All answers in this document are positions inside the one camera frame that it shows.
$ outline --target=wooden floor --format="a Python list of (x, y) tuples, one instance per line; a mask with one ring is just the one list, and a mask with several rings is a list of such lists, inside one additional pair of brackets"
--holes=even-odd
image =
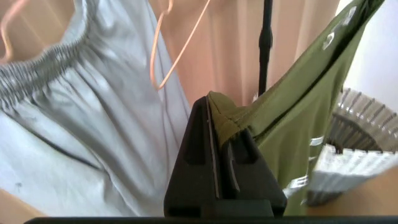
[[(336, 200), (315, 208), (309, 215), (398, 215), (398, 167), (346, 192)], [(0, 189), (0, 223), (23, 223), (43, 216)]]

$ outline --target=clothes hanger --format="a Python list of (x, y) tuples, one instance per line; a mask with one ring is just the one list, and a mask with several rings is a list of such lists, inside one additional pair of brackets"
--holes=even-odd
[(73, 12), (72, 0), (15, 0), (0, 23), (5, 48), (0, 63), (35, 57), (58, 42)]
[(179, 61), (180, 58), (181, 58), (181, 55), (184, 53), (185, 48), (187, 48), (188, 43), (191, 41), (191, 38), (192, 38), (193, 34), (195, 33), (195, 31), (196, 31), (196, 29), (197, 29), (197, 27), (198, 27), (198, 25), (199, 25), (199, 22), (200, 22), (201, 18), (203, 17), (203, 15), (204, 15), (204, 13), (205, 13), (205, 11), (206, 11), (206, 9), (207, 9), (207, 6), (208, 6), (209, 3), (210, 3), (210, 0), (207, 0), (207, 2), (206, 2), (206, 4), (205, 4), (205, 7), (203, 8), (203, 10), (202, 10), (202, 12), (201, 12), (201, 14), (200, 14), (200, 16), (199, 16), (199, 18), (198, 18), (198, 20), (197, 20), (195, 26), (193, 27), (193, 29), (192, 29), (192, 31), (191, 31), (191, 34), (188, 36), (188, 39), (187, 39), (186, 43), (185, 43), (184, 46), (182, 47), (181, 52), (179, 53), (179, 55), (178, 55), (177, 58), (175, 59), (173, 65), (172, 65), (172, 67), (170, 68), (169, 72), (167, 73), (166, 77), (162, 80), (162, 82), (161, 82), (160, 85), (158, 86), (158, 85), (157, 85), (157, 82), (156, 82), (156, 79), (155, 79), (155, 68), (154, 68), (155, 56), (156, 56), (156, 48), (157, 48), (157, 40), (158, 40), (158, 38), (159, 38), (159, 32), (160, 32), (160, 27), (161, 27), (161, 25), (162, 25), (163, 17), (166, 16), (166, 15), (168, 15), (168, 14), (170, 14), (170, 12), (171, 12), (171, 10), (172, 10), (172, 8), (173, 8), (173, 3), (174, 3), (174, 0), (169, 0), (169, 6), (168, 6), (167, 10), (163, 11), (163, 12), (160, 14), (160, 16), (159, 16), (159, 20), (157, 21), (157, 26), (156, 26), (156, 30), (155, 30), (154, 43), (153, 43), (153, 45), (152, 45), (152, 52), (151, 52), (151, 54), (150, 54), (150, 70), (149, 70), (149, 73), (150, 73), (150, 80), (151, 80), (152, 85), (154, 86), (154, 88), (155, 88), (156, 90), (162, 89), (162, 88), (164, 87), (164, 85), (166, 84), (167, 80), (170, 78), (170, 76), (171, 76), (171, 74), (172, 74), (172, 72), (173, 72), (175, 66), (177, 65), (178, 61)]

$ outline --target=white wall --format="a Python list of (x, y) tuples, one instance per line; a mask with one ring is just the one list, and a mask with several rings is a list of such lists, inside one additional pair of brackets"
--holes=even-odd
[(398, 0), (385, 0), (366, 26), (345, 87), (398, 112)]

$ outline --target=gray garment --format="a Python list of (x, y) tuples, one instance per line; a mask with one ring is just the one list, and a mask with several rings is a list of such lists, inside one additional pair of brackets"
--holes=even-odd
[[(0, 188), (50, 216), (162, 216), (189, 117), (155, 91), (147, 1), (76, 1), (61, 43), (0, 67)], [(171, 67), (159, 37), (156, 79)]]

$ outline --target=olive green cloth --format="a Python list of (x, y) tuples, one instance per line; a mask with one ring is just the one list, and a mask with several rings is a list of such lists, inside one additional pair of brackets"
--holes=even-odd
[[(322, 148), (310, 146), (311, 140), (325, 135), (366, 23), (382, 2), (354, 0), (252, 105), (236, 107), (210, 92), (219, 144), (248, 128), (281, 188), (289, 189), (294, 179), (305, 185)], [(305, 214), (306, 191), (299, 189), (287, 194), (285, 215)]]

